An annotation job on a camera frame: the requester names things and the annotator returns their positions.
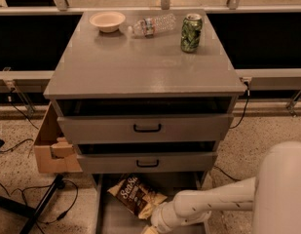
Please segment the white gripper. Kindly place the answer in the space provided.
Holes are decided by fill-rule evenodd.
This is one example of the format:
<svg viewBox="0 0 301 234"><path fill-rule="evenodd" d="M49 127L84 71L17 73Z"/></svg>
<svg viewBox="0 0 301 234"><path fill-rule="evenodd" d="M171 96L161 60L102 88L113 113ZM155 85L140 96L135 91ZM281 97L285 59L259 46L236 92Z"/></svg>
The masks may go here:
<svg viewBox="0 0 301 234"><path fill-rule="evenodd" d="M146 225L141 234L170 233L182 226L189 226L205 222L211 211L201 210L189 203L170 201L159 205L152 213L151 224Z"/></svg>

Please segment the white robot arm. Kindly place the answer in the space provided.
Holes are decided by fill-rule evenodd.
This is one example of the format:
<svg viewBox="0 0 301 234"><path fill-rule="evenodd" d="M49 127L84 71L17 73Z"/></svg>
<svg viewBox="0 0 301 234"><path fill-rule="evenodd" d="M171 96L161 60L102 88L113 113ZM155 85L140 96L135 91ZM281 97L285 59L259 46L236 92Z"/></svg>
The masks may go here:
<svg viewBox="0 0 301 234"><path fill-rule="evenodd" d="M301 142L274 145L252 178L182 190L155 208L141 234L165 234L202 223L213 211L251 211L252 234L301 234Z"/></svg>

